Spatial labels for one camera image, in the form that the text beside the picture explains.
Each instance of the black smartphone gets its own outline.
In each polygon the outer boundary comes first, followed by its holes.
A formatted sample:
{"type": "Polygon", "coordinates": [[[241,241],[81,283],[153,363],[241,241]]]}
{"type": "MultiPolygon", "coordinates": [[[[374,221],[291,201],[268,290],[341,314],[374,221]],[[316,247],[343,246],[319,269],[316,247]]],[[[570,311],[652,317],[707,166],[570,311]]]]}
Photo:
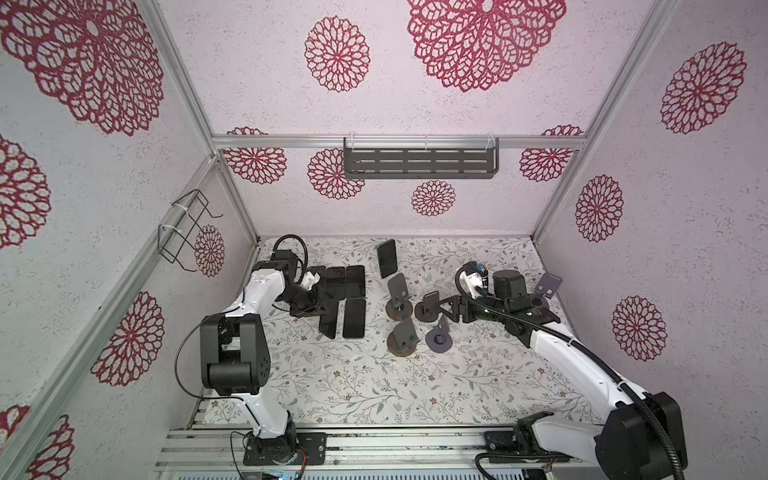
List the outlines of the black smartphone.
{"type": "Polygon", "coordinates": [[[346,268],[346,297],[360,298],[366,295],[366,268],[352,265],[346,268]]]}
{"type": "Polygon", "coordinates": [[[317,331],[327,336],[331,340],[336,338],[336,323],[339,319],[339,302],[326,303],[328,313],[320,316],[320,323],[317,331]]]}
{"type": "Polygon", "coordinates": [[[366,335],[366,299],[350,298],[344,310],[344,330],[346,339],[362,339],[366,335]]]}
{"type": "Polygon", "coordinates": [[[326,292],[336,302],[346,298],[346,268],[343,266],[326,268],[326,292]]]}
{"type": "Polygon", "coordinates": [[[382,274],[382,278],[386,278],[397,271],[395,239],[387,240],[376,247],[376,255],[379,256],[379,271],[382,274]]]}

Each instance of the red doily pattern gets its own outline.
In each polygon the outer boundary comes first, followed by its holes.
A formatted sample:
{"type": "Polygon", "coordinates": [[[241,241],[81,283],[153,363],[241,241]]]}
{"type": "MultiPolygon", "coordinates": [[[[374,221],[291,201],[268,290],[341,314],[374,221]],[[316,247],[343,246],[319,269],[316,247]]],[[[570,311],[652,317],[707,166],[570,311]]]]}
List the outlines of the red doily pattern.
{"type": "Polygon", "coordinates": [[[69,425],[69,415],[62,415],[56,430],[48,434],[43,449],[27,468],[28,480],[44,478],[60,480],[69,472],[69,461],[74,453],[74,429],[69,425]]]}
{"type": "Polygon", "coordinates": [[[488,90],[531,64],[565,15],[565,0],[408,0],[408,32],[427,75],[488,90]]]}
{"type": "Polygon", "coordinates": [[[159,115],[163,70],[132,0],[0,0],[0,34],[79,121],[130,136],[159,115]]]}
{"type": "Polygon", "coordinates": [[[91,373],[99,383],[126,386],[149,370],[163,346],[165,318],[155,298],[139,293],[101,351],[91,373]]]}
{"type": "Polygon", "coordinates": [[[0,135],[0,250],[37,234],[51,211],[50,196],[35,159],[0,135]]]}
{"type": "MultiPolygon", "coordinates": [[[[266,135],[251,127],[238,127],[227,134],[266,135]]],[[[286,156],[282,148],[227,148],[221,153],[234,173],[255,184],[277,182],[286,172],[286,156]]]]}
{"type": "Polygon", "coordinates": [[[366,184],[365,180],[352,180],[344,175],[344,152],[338,148],[317,152],[306,174],[315,190],[337,200],[354,197],[366,184]]]}
{"type": "MultiPolygon", "coordinates": [[[[546,130],[542,135],[581,135],[584,132],[573,125],[558,125],[546,130]]],[[[573,150],[568,148],[527,148],[520,158],[520,171],[523,176],[545,182],[560,177],[573,150]]]]}
{"type": "Polygon", "coordinates": [[[621,349],[636,360],[653,360],[667,346],[667,324],[648,299],[628,296],[620,301],[611,324],[621,349]]]}
{"type": "Polygon", "coordinates": [[[588,181],[576,202],[576,225],[591,242],[605,240],[619,226],[624,200],[619,183],[608,175],[588,181]]]}
{"type": "Polygon", "coordinates": [[[687,59],[672,75],[661,98],[661,121],[676,134],[688,134],[725,113],[744,83],[744,52],[723,41],[687,59]]]}
{"type": "Polygon", "coordinates": [[[331,91],[348,91],[368,73],[371,58],[366,37],[346,18],[325,17],[304,42],[306,66],[331,91]]]}
{"type": "Polygon", "coordinates": [[[213,225],[200,229],[194,241],[194,259],[205,276],[214,276],[224,265],[224,240],[213,225]]]}
{"type": "Polygon", "coordinates": [[[413,210],[426,217],[444,214],[453,206],[454,200],[456,192],[453,187],[441,180],[424,182],[411,195],[413,210]]]}
{"type": "Polygon", "coordinates": [[[10,409],[0,412],[0,449],[16,430],[16,426],[24,418],[24,415],[27,415],[27,412],[29,412],[29,407],[25,405],[14,405],[10,409]]]}

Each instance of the black mounting plate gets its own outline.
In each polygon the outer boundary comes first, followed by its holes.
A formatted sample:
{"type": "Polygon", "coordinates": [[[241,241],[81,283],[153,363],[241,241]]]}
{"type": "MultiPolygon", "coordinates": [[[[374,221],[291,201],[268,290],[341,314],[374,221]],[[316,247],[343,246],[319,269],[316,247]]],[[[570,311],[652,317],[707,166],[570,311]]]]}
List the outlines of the black mounting plate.
{"type": "MultiPolygon", "coordinates": [[[[326,433],[297,433],[296,441],[299,446],[304,447],[306,450],[306,464],[307,465],[322,465],[326,461],[326,440],[328,435],[326,433]]],[[[275,466],[277,465],[271,458],[265,455],[260,455],[253,447],[253,443],[256,441],[254,437],[248,439],[248,445],[245,451],[245,457],[243,458],[243,465],[248,466],[275,466]]],[[[304,455],[301,451],[296,457],[286,465],[301,465],[304,461],[304,455]]]]}

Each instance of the floral table surface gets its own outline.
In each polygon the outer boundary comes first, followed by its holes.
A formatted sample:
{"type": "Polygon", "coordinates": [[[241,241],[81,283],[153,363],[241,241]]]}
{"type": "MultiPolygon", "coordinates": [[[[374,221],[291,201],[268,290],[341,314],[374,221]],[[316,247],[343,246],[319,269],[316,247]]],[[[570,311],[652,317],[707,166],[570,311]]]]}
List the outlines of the floral table surface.
{"type": "MultiPolygon", "coordinates": [[[[273,389],[297,423],[495,424],[540,410],[550,410],[563,419],[597,421],[574,385],[506,333],[500,323],[449,322],[453,348],[438,354],[424,342],[424,335],[436,323],[414,319],[422,339],[416,351],[403,358],[391,354],[386,337],[396,322],[384,312],[389,294],[376,260],[376,246],[384,240],[305,239],[310,266],[365,266],[365,338],[342,338],[344,302],[339,306],[334,340],[318,332],[318,317],[296,319],[275,310],[264,322],[272,358],[267,388],[273,389]]],[[[274,241],[264,240],[261,259],[270,255],[274,241]]],[[[529,291],[544,273],[527,239],[400,238],[396,242],[399,272],[408,280],[414,305],[435,290],[441,298],[454,295],[455,271],[470,260],[485,264],[491,273],[519,270],[529,291]]],[[[289,245],[300,252],[293,240],[281,247],[289,245]]],[[[557,297],[550,304],[564,318],[557,297]]],[[[246,419],[233,401],[215,400],[209,403],[204,422],[243,424],[246,419]]]]}

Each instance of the red floral pattern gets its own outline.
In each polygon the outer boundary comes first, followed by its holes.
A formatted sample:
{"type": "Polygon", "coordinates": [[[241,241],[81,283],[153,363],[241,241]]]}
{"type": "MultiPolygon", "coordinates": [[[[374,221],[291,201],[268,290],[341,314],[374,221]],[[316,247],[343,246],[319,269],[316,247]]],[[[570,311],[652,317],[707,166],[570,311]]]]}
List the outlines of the red floral pattern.
{"type": "Polygon", "coordinates": [[[304,42],[306,66],[331,91],[349,91],[368,73],[371,58],[366,37],[346,18],[325,17],[304,42]]]}
{"type": "Polygon", "coordinates": [[[408,0],[414,55],[444,87],[488,90],[531,64],[565,0],[408,0]]]}
{"type": "Polygon", "coordinates": [[[205,276],[214,276],[224,265],[224,240],[213,225],[200,229],[194,241],[194,259],[205,276]]]}
{"type": "Polygon", "coordinates": [[[430,180],[419,185],[411,196],[411,205],[421,215],[434,217],[453,206],[456,192],[442,180],[430,180]]]}
{"type": "Polygon", "coordinates": [[[0,412],[0,449],[16,430],[16,426],[29,412],[29,406],[14,405],[10,409],[0,412]]]}
{"type": "Polygon", "coordinates": [[[576,202],[576,225],[591,242],[605,240],[619,226],[624,200],[619,183],[608,175],[588,181],[576,202]]]}
{"type": "Polygon", "coordinates": [[[51,211],[50,196],[35,159],[0,135],[0,250],[37,234],[51,211]]]}
{"type": "Polygon", "coordinates": [[[131,136],[159,115],[163,70],[131,0],[0,0],[0,35],[79,121],[131,136]]]}
{"type": "Polygon", "coordinates": [[[661,99],[668,130],[688,134],[711,124],[736,99],[744,83],[744,52],[723,41],[687,59],[672,75],[661,99]]]}
{"type": "Polygon", "coordinates": [[[365,180],[352,180],[344,175],[344,152],[338,148],[317,152],[306,174],[315,190],[337,200],[354,197],[366,184],[365,180]]]}
{"type": "MultiPolygon", "coordinates": [[[[227,134],[266,135],[251,127],[238,127],[227,134]]],[[[286,156],[282,148],[227,148],[221,153],[234,173],[255,184],[277,182],[286,172],[286,156]]]]}
{"type": "Polygon", "coordinates": [[[99,383],[126,386],[149,370],[163,346],[165,318],[155,298],[139,293],[101,351],[91,373],[99,383]]]}
{"type": "Polygon", "coordinates": [[[56,430],[48,434],[43,449],[27,468],[28,480],[45,478],[60,480],[69,472],[69,461],[74,453],[74,428],[69,425],[69,415],[62,415],[56,430]]]}
{"type": "MultiPolygon", "coordinates": [[[[542,135],[581,135],[584,132],[573,125],[558,125],[546,130],[542,135]]],[[[520,158],[520,171],[523,176],[545,182],[560,177],[573,150],[568,148],[527,148],[520,158]]]]}
{"type": "Polygon", "coordinates": [[[636,360],[653,360],[667,346],[667,324],[648,299],[628,296],[620,301],[611,324],[621,349],[636,360]]]}

